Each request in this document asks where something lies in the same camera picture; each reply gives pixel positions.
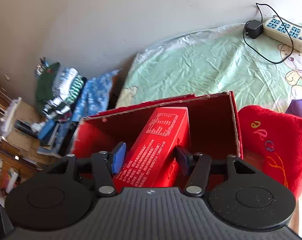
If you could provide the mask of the cardboard boxes stack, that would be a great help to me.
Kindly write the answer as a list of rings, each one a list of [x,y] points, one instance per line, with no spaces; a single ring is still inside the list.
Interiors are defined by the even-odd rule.
[[[39,115],[36,109],[24,102],[22,98],[13,99],[0,120],[3,139],[19,149],[22,156],[43,165],[50,165],[57,160],[52,155],[39,154],[40,141],[15,128],[17,121],[29,126],[44,121],[44,117]]]

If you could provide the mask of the pile of folded clothes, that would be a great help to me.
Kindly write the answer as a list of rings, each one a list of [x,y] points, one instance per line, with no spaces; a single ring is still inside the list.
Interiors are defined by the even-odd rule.
[[[47,119],[67,122],[87,78],[75,68],[63,67],[59,62],[48,64],[45,57],[39,60],[36,68],[36,109]]]

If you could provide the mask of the red printed carton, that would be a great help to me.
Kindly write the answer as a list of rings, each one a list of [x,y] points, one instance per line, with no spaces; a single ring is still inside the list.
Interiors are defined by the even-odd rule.
[[[190,145],[188,108],[158,107],[144,126],[123,166],[113,178],[115,189],[125,187],[173,187],[181,175],[176,146]]]

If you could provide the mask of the black power adapter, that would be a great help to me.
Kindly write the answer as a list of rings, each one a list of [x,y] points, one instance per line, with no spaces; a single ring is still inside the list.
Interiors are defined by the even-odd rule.
[[[244,34],[252,39],[256,39],[262,33],[263,23],[258,20],[248,21],[244,27]]]

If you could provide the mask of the purple cloth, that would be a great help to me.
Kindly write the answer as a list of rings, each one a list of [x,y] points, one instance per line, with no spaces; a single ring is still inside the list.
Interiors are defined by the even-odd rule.
[[[302,99],[292,100],[285,113],[302,118]]]

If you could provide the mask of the green bed sheet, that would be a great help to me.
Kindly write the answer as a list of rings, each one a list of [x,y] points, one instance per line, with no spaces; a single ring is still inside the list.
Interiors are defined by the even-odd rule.
[[[286,111],[302,99],[302,53],[265,35],[243,37],[242,31],[242,24],[201,30],[139,52],[117,106],[232,91],[238,108]]]

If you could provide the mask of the white power strip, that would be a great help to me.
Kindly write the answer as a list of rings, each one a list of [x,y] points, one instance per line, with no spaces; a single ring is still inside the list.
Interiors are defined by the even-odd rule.
[[[272,17],[263,23],[264,34],[302,53],[302,26]]]

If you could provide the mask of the red embroidered pillow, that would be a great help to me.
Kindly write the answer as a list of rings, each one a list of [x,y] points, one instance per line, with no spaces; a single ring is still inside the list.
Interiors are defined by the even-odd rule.
[[[302,193],[302,118],[250,105],[238,112],[243,158],[290,189]]]

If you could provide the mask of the large red cardboard box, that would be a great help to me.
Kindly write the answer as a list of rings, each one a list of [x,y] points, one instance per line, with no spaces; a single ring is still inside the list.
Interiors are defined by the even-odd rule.
[[[123,141],[126,154],[158,107],[186,107],[190,125],[190,153],[203,153],[213,159],[233,154],[241,157],[241,135],[233,93],[193,94],[124,106],[83,118],[76,129],[71,153],[88,158],[99,151],[111,151]],[[182,186],[187,176],[178,176]]]

